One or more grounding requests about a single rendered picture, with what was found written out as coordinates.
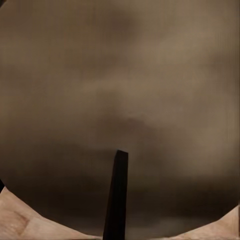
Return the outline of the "pillar candle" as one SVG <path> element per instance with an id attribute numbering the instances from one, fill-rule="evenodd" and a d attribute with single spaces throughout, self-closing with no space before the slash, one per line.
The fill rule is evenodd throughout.
<path id="1" fill-rule="evenodd" d="M 240 0 L 6 0 L 0 180 L 102 240 L 240 204 Z"/>

